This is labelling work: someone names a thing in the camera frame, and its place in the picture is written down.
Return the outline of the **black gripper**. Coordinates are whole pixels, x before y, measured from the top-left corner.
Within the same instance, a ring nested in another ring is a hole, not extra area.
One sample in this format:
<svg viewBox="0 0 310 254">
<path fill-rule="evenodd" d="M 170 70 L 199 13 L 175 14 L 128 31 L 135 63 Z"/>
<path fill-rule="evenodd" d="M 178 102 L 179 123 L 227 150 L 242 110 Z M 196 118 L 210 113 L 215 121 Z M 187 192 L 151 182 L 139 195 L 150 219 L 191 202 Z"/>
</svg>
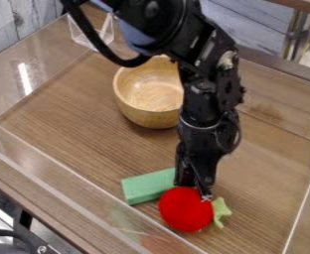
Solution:
<svg viewBox="0 0 310 254">
<path fill-rule="evenodd" d="M 235 111 L 226 112 L 215 124 L 199 126 L 179 117 L 179 144 L 175 156 L 175 179 L 178 187 L 198 188 L 202 200 L 214 196 L 219 160 L 231 153 L 241 141 L 241 127 Z"/>
</svg>

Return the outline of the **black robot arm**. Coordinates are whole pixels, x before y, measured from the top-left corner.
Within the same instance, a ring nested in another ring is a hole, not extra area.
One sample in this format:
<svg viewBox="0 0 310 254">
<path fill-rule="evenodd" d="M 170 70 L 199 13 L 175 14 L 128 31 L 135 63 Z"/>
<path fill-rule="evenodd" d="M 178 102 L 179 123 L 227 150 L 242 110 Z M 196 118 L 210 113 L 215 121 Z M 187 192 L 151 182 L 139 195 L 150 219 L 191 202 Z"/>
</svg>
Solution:
<svg viewBox="0 0 310 254">
<path fill-rule="evenodd" d="M 238 49 L 220 26 L 203 14 L 200 0 L 92 0 L 115 16 L 127 45 L 147 57 L 178 63 L 183 87 L 178 187 L 212 198 L 218 163 L 241 141 L 237 106 L 245 87 L 238 75 Z"/>
</svg>

